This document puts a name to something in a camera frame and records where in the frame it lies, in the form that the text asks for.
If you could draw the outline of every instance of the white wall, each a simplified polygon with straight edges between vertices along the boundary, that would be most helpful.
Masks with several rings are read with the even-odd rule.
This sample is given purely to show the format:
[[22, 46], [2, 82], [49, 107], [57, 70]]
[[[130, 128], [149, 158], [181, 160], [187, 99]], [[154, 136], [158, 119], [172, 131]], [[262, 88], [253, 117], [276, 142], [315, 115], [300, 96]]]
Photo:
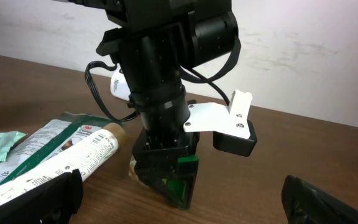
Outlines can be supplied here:
[[[253, 105], [358, 126], [358, 0], [233, 0], [238, 66], [217, 84]], [[47, 0], [0, 0], [0, 55], [83, 71], [112, 29], [102, 10]], [[227, 57], [202, 65], [212, 75]], [[219, 97], [208, 85], [189, 92]]]

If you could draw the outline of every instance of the brown table surface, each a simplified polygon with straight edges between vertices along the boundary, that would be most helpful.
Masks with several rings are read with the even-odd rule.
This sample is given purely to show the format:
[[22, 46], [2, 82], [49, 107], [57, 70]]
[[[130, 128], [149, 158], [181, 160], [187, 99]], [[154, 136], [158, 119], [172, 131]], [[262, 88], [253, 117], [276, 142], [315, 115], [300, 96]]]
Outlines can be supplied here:
[[[109, 78], [96, 75], [95, 81], [112, 114], [129, 114], [126, 103], [111, 96]], [[0, 132], [33, 133], [64, 111], [103, 115], [83, 73], [0, 56]], [[82, 206], [70, 223], [286, 223], [281, 189], [288, 174], [358, 209], [358, 128], [254, 106], [249, 119], [258, 137], [250, 157], [217, 151], [212, 134], [201, 134], [189, 211], [128, 178], [142, 126], [139, 118], [126, 123], [129, 144], [86, 180]]]

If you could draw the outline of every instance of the black plastic object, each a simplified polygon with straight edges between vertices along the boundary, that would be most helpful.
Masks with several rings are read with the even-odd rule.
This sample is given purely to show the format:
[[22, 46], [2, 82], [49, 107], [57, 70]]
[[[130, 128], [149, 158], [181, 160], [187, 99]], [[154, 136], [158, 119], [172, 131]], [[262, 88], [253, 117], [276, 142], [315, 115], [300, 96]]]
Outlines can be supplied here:
[[250, 156], [258, 139], [256, 138], [254, 125], [248, 120], [247, 122], [250, 132], [249, 139], [242, 139], [214, 131], [215, 149], [239, 156]]
[[68, 223], [77, 213], [82, 198], [82, 178], [76, 169], [1, 205], [0, 224]]
[[289, 224], [358, 224], [358, 211], [289, 175], [281, 192]]
[[189, 209], [198, 170], [195, 156], [199, 133], [181, 133], [165, 148], [152, 146], [143, 129], [134, 144], [135, 173], [139, 180], [160, 192], [174, 206]]

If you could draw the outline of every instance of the black cylinder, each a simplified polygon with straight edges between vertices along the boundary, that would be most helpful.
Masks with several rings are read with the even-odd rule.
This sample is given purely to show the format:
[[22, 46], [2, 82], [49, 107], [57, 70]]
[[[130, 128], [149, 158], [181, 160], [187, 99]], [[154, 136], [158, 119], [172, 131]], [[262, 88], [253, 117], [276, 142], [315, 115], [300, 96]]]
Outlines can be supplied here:
[[171, 147], [190, 111], [168, 32], [123, 40], [118, 60], [153, 148]]
[[195, 29], [193, 67], [230, 52], [238, 35], [237, 21], [232, 12], [200, 21]]

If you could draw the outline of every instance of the white plastic mount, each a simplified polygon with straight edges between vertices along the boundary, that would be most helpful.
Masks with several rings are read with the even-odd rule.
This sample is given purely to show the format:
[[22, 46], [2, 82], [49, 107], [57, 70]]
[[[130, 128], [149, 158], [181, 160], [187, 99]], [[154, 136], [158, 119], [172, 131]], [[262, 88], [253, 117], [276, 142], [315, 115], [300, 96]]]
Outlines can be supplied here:
[[249, 139], [247, 123], [252, 95], [235, 90], [229, 106], [218, 103], [189, 105], [190, 117], [184, 123], [185, 132], [217, 131], [238, 138]]

